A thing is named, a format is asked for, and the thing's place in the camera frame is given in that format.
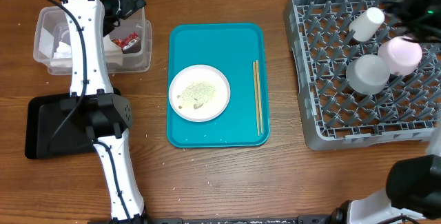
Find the transparent container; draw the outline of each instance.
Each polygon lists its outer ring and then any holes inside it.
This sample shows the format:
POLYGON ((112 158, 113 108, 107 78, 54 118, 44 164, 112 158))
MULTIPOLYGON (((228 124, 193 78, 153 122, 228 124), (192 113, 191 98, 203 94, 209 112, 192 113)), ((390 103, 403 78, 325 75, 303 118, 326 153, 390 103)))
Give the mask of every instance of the transparent container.
MULTIPOLYGON (((121 20, 121 26, 110 33, 111 39, 125 39, 132 32, 141 38, 141 49, 133 53, 114 55, 105 51, 107 71, 114 73, 146 72, 152 58, 152 26, 145 19, 144 8, 129 19, 121 20)), ((34 59, 47 65, 52 75, 72 74, 72 57, 53 59, 60 41, 70 45, 69 27, 65 13, 58 7, 46 7, 40 11, 34 39, 34 59)))

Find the round plate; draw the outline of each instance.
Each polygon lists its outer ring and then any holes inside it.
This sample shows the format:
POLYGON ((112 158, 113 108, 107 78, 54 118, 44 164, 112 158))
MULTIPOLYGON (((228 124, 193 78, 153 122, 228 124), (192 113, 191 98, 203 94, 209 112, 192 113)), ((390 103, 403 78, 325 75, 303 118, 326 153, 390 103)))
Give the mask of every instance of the round plate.
POLYGON ((173 110, 188 121, 203 122, 216 118, 228 105, 227 78, 208 65, 192 65, 173 79, 168 97, 173 110))

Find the teal rectangular tray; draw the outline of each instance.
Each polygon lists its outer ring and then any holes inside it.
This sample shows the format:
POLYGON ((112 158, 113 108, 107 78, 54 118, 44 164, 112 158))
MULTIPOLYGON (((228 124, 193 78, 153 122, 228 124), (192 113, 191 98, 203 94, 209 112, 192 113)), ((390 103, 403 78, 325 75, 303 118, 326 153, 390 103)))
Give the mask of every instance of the teal rectangular tray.
POLYGON ((203 123, 187 121, 167 98, 167 137, 181 148, 262 145, 269 137, 269 101, 262 30, 253 23, 194 24, 176 27, 170 35, 168 87, 181 70, 210 65, 229 82, 225 111, 203 123), (263 134, 257 135, 253 61, 259 61, 263 134))

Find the wooden table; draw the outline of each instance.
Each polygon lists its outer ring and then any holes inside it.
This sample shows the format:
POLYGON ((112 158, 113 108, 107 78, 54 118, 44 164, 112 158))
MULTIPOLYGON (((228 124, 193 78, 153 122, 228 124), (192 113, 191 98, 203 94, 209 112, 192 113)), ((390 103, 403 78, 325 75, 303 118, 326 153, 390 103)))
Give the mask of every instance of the wooden table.
MULTIPOLYGON (((426 143, 313 152, 305 145, 297 80, 288 50, 287 0, 147 0, 152 67, 111 77, 133 107, 130 153, 153 217, 247 218, 328 214, 347 199, 384 187, 398 160, 424 154, 426 143), (271 136, 260 147, 183 149, 165 134, 169 35, 183 23, 253 22, 265 37, 271 136)), ((67 92, 32 58, 44 0, 1 0, 0 222, 85 223, 110 217, 110 198, 96 154, 47 160, 24 156, 27 106, 35 96, 67 92)))

